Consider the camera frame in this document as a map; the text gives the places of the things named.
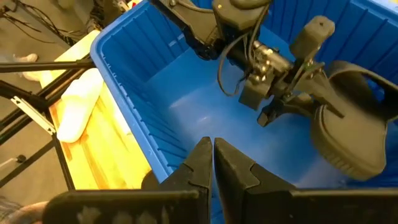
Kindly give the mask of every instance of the wooden table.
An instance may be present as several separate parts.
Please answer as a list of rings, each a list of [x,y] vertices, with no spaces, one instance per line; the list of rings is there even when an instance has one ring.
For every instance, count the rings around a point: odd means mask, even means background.
[[[99,34],[93,31],[59,56],[55,61],[83,58]],[[64,70],[42,72],[40,84],[48,85]],[[54,126],[62,120],[62,100],[50,107]],[[103,86],[87,127],[72,144],[61,142],[76,189],[139,189],[150,166],[129,129],[122,128],[124,118],[108,87]]]

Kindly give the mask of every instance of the metal bracket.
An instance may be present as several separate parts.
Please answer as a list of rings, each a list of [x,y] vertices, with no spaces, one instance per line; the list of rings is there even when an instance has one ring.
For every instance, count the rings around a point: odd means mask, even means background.
[[[25,112],[30,118],[32,118],[40,127],[42,127],[50,135],[55,134],[54,125],[45,119],[32,105],[26,102],[24,99],[14,96],[11,101],[17,105],[23,112]]]

